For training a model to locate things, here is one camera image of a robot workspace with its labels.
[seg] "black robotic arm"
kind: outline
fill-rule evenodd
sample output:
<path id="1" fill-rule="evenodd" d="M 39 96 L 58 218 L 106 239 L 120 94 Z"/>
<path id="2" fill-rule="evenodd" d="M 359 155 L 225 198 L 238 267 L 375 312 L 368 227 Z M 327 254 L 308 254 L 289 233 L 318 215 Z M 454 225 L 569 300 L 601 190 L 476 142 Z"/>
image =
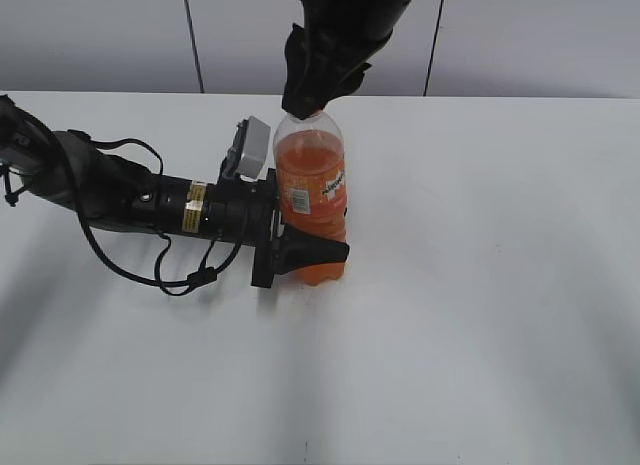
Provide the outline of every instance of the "black robotic arm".
<path id="1" fill-rule="evenodd" d="M 294 24 L 285 46 L 282 108 L 305 119 L 360 87 L 367 60 L 389 41 L 412 0 L 300 1 L 304 27 Z"/>
<path id="2" fill-rule="evenodd" d="M 23 192 L 31 192 L 76 212 L 85 238 L 98 258 L 113 272 L 184 295 L 212 283 L 233 261 L 242 245 L 255 247 L 252 285 L 271 287 L 275 274 L 321 263 L 344 262 L 345 243 L 325 240 L 293 227 L 281 226 L 275 171 L 257 178 L 266 156 L 269 127 L 255 117 L 238 125 L 234 143 L 222 162 L 218 182 L 171 177 L 164 174 L 162 159 L 146 143 L 136 139 L 97 142 L 81 131 L 52 132 L 37 118 L 0 96 L 0 175 L 6 199 L 15 206 Z M 160 160 L 160 170 L 103 151 L 134 143 Z M 18 175 L 13 190 L 10 175 Z M 154 267 L 154 277 L 130 273 L 113 263 L 96 241 L 92 228 L 115 232 L 156 234 L 167 241 Z M 186 280 L 166 282 L 160 265 L 171 244 L 170 234 L 204 238 L 210 246 L 200 268 Z M 230 255 L 218 267 L 207 265 L 216 241 L 234 243 Z M 179 293 L 171 289 L 186 287 Z"/>

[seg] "bottle neck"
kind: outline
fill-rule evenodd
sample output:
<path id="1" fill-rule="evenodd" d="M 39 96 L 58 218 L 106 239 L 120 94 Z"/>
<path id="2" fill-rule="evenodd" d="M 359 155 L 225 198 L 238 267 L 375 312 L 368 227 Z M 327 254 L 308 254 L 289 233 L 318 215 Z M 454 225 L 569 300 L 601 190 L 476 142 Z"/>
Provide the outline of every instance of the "bottle neck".
<path id="1" fill-rule="evenodd" d="M 313 115 L 305 118 L 304 120 L 300 120 L 298 117 L 296 117 L 295 115 L 291 115 L 290 113 L 287 115 L 289 116 L 289 120 L 291 120 L 293 123 L 313 123 L 318 121 L 318 119 L 322 116 L 322 113 L 322 110 L 318 110 Z"/>

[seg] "gray wall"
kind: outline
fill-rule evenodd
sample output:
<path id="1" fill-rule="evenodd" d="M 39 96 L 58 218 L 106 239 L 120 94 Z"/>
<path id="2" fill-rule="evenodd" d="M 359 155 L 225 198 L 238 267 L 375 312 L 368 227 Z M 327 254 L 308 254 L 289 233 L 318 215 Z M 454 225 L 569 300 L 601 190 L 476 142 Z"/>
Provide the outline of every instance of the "gray wall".
<path id="1" fill-rule="evenodd" d="M 421 95 L 440 0 L 361 94 Z M 280 93 L 296 0 L 190 0 L 209 93 Z M 640 97 L 640 0 L 445 0 L 430 95 Z M 197 92 L 183 0 L 0 0 L 0 89 Z"/>

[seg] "plastic bottle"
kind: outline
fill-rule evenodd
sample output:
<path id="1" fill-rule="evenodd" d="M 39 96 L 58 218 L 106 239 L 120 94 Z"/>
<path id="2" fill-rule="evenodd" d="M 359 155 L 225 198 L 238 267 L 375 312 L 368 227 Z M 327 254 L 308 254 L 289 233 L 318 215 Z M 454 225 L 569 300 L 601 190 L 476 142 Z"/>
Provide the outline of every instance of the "plastic bottle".
<path id="1" fill-rule="evenodd" d="M 276 130 L 273 153 L 284 222 L 312 235 L 345 241 L 344 145 L 331 117 L 325 112 L 306 120 L 287 115 Z M 344 263 L 296 271 L 308 285 L 337 280 L 343 273 Z"/>

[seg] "white tabletop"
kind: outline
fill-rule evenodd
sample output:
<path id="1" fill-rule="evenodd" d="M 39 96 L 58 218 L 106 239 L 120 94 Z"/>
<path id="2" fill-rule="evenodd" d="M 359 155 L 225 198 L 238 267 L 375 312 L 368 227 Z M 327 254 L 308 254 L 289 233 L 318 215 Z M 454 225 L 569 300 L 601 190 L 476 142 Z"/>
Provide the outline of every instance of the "white tabletop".
<path id="1" fill-rule="evenodd" d="M 236 122 L 282 116 L 267 96 L 10 95 L 207 181 Z M 339 282 L 259 291 L 246 249 L 168 299 L 107 271 L 72 213 L 0 204 L 0 463 L 640 463 L 640 101 L 328 112 L 348 159 Z M 98 236 L 145 275 L 163 247 Z M 205 245 L 178 240 L 167 278 Z"/>

